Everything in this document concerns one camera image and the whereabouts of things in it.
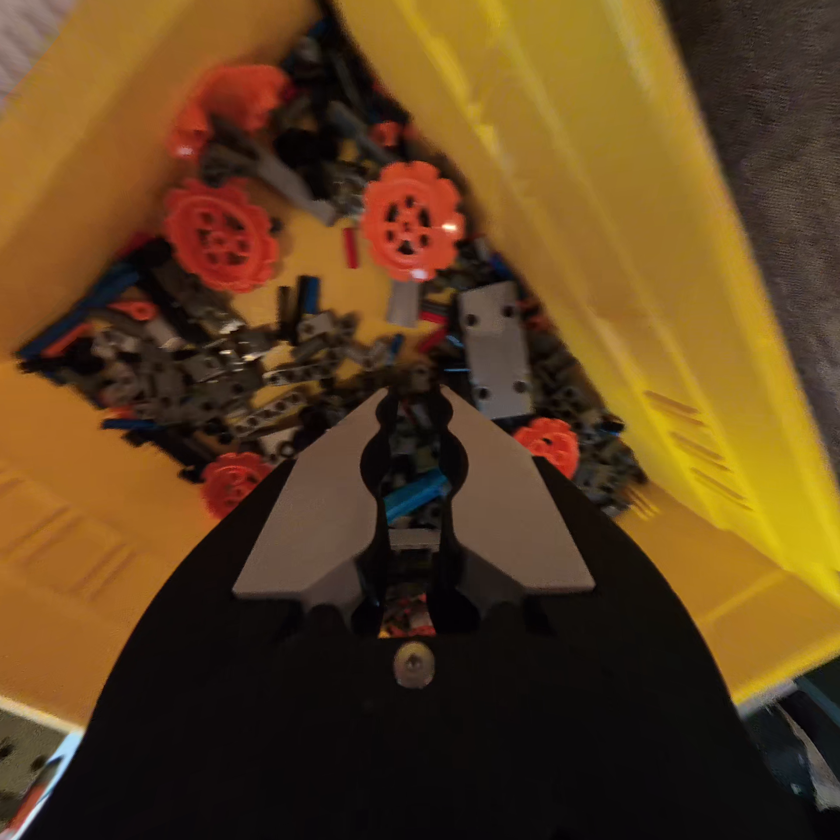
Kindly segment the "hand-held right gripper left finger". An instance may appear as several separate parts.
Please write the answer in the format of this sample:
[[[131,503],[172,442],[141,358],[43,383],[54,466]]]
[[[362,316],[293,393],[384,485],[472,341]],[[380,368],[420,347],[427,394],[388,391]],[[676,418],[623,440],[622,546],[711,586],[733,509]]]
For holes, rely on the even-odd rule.
[[[358,635],[379,635],[392,558],[379,487],[397,404],[377,390],[297,457],[234,596],[330,606]]]

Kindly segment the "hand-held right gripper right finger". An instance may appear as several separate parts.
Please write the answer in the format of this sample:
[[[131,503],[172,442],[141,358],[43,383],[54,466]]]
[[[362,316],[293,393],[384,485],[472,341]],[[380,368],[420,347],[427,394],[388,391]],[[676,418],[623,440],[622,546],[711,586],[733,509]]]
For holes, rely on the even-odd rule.
[[[529,451],[445,385],[430,392],[429,416],[450,485],[429,588],[436,633],[473,632],[498,605],[593,592]]]

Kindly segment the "blue brick separator tool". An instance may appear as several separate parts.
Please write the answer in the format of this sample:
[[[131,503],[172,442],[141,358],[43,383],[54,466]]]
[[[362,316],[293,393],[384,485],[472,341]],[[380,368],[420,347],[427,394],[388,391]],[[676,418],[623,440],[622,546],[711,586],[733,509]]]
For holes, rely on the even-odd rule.
[[[447,477],[439,469],[429,470],[419,478],[384,497],[388,525],[400,518],[411,517],[420,508],[444,498],[449,492]]]

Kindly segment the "pile of building brick pieces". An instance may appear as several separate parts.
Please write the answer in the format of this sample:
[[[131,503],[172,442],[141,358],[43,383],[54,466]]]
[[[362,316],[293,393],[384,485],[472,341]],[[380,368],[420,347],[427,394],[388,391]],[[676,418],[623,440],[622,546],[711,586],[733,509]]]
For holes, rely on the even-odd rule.
[[[345,255],[355,265],[363,194],[381,169],[420,161],[414,126],[374,81],[329,6],[279,65],[292,98],[271,114],[272,147],[220,118],[198,157],[196,178],[222,186],[259,179],[286,194],[304,187],[312,211],[329,224],[348,218]],[[132,446],[153,445],[182,464],[181,477],[200,487],[205,467],[226,453],[253,452],[278,467],[290,463],[377,390],[399,395],[389,437],[382,498],[439,469],[439,433],[427,395],[446,385],[476,409],[461,340],[458,297],[512,280],[528,346],[533,412],[492,420],[510,436],[534,417],[559,418],[576,433],[581,458],[571,481],[606,516],[630,507],[631,490],[647,482],[577,360],[543,319],[540,302],[478,238],[465,239],[451,267],[424,283],[392,280],[387,319],[432,322],[419,358],[399,365],[400,333],[359,343],[361,313],[336,314],[321,302],[321,281],[302,275],[277,288],[274,329],[248,325],[233,295],[205,287],[177,263],[165,237],[131,247],[90,292],[17,352],[21,372],[73,388],[108,412],[104,429],[121,429]],[[380,637],[435,634],[427,609],[435,543],[445,499],[388,525],[394,571],[387,573]]]

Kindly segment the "yellow plastic bin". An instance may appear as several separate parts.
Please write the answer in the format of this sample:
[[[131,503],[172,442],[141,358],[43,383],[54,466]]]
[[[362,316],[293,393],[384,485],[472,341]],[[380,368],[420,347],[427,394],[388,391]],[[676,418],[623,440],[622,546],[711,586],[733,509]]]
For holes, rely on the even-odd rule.
[[[336,2],[465,176],[485,231],[653,481],[620,519],[738,704],[838,655],[838,488],[656,2]],[[2,709],[84,727],[211,528],[170,460],[12,352],[182,171],[200,77],[269,63],[314,2],[79,2],[2,103]]]

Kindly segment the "orange toothed wheel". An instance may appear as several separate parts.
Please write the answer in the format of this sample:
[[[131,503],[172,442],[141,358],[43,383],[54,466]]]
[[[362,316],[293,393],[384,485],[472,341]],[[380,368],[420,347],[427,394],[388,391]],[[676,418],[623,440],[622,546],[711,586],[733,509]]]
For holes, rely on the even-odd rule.
[[[573,479],[580,464],[581,451],[576,433],[565,421],[536,416],[512,436],[532,456],[545,459],[565,478]]]
[[[169,155],[194,161],[214,136],[214,118],[253,134],[267,126],[291,78],[278,66],[218,66],[208,71],[178,112],[165,143]]]
[[[240,177],[221,186],[187,178],[164,197],[163,236],[175,260],[212,291],[250,293],[275,275],[272,219],[246,185]]]
[[[454,263],[466,236],[455,184],[425,161],[381,169],[363,194],[360,230],[393,280],[424,283]]]
[[[253,452],[226,453],[208,464],[199,491],[208,513],[223,520],[267,478],[273,466]]]

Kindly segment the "light grey motor block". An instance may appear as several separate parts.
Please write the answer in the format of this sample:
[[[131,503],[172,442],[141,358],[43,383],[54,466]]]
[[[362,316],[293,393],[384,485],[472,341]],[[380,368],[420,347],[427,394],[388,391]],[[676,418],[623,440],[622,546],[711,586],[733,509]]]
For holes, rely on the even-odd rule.
[[[531,415],[530,364],[517,284],[505,280],[461,293],[458,324],[478,410],[494,421]]]

